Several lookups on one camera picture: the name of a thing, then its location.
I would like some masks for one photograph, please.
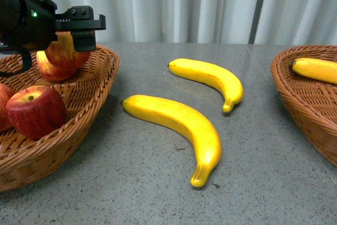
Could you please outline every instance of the wicker basket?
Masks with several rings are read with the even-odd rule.
[[[279,53],[271,72],[283,103],[310,143],[337,166],[337,86],[302,77],[289,68],[295,58],[337,62],[337,46],[293,47]]]
[[[68,122],[39,140],[31,140],[10,128],[0,134],[0,191],[28,185],[56,171],[79,147],[88,134],[98,111],[106,100],[116,78],[120,60],[111,50],[97,46],[89,60],[70,80],[46,81],[36,66],[20,75],[0,82],[19,91],[32,85],[46,85],[61,94]],[[0,59],[0,71],[20,69],[21,57],[11,55]]]

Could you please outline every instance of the banana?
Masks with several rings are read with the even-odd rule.
[[[294,72],[311,79],[337,84],[337,63],[315,58],[297,58],[290,63]]]
[[[215,127],[202,113],[177,101],[147,95],[128,97],[122,107],[138,119],[165,126],[186,137],[194,148],[197,162],[191,185],[206,184],[220,161],[222,147]]]
[[[241,81],[230,71],[212,63],[179,58],[168,64],[172,73],[186,79],[207,84],[222,93],[225,98],[222,110],[232,111],[241,102],[243,87]]]

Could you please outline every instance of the apple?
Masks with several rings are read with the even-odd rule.
[[[72,70],[64,70],[53,65],[44,51],[37,51],[36,53],[36,63],[38,70],[42,74],[42,76],[51,82],[58,82],[69,79],[76,73],[76,69]]]
[[[57,41],[51,42],[45,50],[48,60],[63,70],[82,67],[90,57],[90,51],[77,52],[70,32],[56,32]]]
[[[26,137],[39,139],[67,121],[61,95],[44,85],[34,85],[15,93],[6,104],[14,128]]]
[[[9,129],[12,124],[6,113],[6,104],[15,92],[6,84],[0,83],[0,131]]]

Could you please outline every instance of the banana tip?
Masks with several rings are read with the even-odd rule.
[[[233,107],[234,101],[227,99],[222,106],[222,111],[224,111],[225,113],[230,113],[233,110]]]
[[[207,167],[198,165],[191,177],[191,185],[194,187],[203,187],[206,184],[210,173],[211,172]]]
[[[289,63],[289,69],[292,71],[293,70],[293,66],[295,65],[296,63],[296,60],[292,60],[290,63]]]
[[[124,106],[125,106],[125,100],[122,100],[122,101],[121,101],[121,106],[122,106],[122,108],[124,108],[124,109],[125,109],[125,107],[124,107]]]

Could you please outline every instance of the gray table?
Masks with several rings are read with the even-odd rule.
[[[337,169],[305,138],[270,73],[288,46],[102,43],[121,58],[89,135],[53,175],[0,193],[0,224],[336,224]],[[174,76],[187,57],[223,66],[245,89],[226,116],[215,89]],[[188,104],[214,124],[223,156],[202,189],[176,132],[125,113],[141,93]]]

